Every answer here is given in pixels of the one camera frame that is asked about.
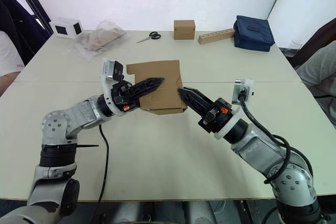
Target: black scissor handle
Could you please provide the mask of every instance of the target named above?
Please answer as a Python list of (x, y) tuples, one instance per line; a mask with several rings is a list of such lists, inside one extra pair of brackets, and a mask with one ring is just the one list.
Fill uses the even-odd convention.
[(160, 39), (161, 38), (161, 35), (158, 34), (157, 31), (153, 31), (149, 34), (149, 37), (151, 37), (152, 39)]

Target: black jacket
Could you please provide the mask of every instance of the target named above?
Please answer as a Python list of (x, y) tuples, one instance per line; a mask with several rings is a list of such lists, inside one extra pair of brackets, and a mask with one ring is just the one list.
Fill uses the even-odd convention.
[(0, 0), (0, 30), (7, 33), (25, 65), (50, 37), (16, 0)]

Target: white table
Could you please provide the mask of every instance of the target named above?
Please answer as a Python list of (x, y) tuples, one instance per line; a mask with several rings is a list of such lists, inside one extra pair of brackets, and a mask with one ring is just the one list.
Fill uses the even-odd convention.
[[(231, 101), (232, 83), (188, 83), (209, 98)], [(0, 98), (0, 198), (26, 199), (39, 162), (40, 123), (52, 110), (65, 109), (91, 95), (98, 83), (15, 82)], [(336, 194), (331, 158), (336, 131), (300, 82), (255, 83), (254, 116), (310, 159), (318, 195)], [(264, 178), (197, 125), (191, 109), (157, 116), (140, 109), (103, 125), (110, 144), (103, 200), (271, 198)], [(97, 200), (105, 146), (98, 128), (82, 131), (77, 150), (79, 200)]]
[[(90, 63), (65, 55), (72, 40), (52, 36), (31, 60), (16, 81), (99, 82), (103, 57), (121, 62), (139, 63), (156, 60), (180, 60), (182, 81), (234, 82), (254, 78), (256, 82), (300, 81), (299, 77), (276, 45), (270, 52), (244, 50), (234, 47), (233, 38), (205, 45), (195, 40), (174, 40), (173, 32), (163, 31), (161, 39), (136, 44), (149, 31), (131, 31), (129, 38), (111, 50), (96, 56)], [(134, 76), (127, 75), (133, 82)]]

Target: white shirt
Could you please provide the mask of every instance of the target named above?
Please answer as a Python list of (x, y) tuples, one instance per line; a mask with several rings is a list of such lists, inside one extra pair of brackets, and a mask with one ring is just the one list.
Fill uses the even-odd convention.
[(336, 41), (315, 52), (297, 73), (314, 96), (332, 96), (316, 101), (336, 128)]
[(9, 36), (0, 31), (0, 76), (20, 72), (25, 65)]

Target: plastic bag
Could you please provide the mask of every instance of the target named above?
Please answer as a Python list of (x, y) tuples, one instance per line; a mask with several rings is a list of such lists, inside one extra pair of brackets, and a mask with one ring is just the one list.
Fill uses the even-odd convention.
[(65, 54), (90, 62), (94, 56), (110, 50), (113, 45), (121, 42), (121, 39), (127, 37), (126, 34), (127, 32), (115, 23), (104, 20), (98, 24), (96, 30), (75, 38), (70, 50)]

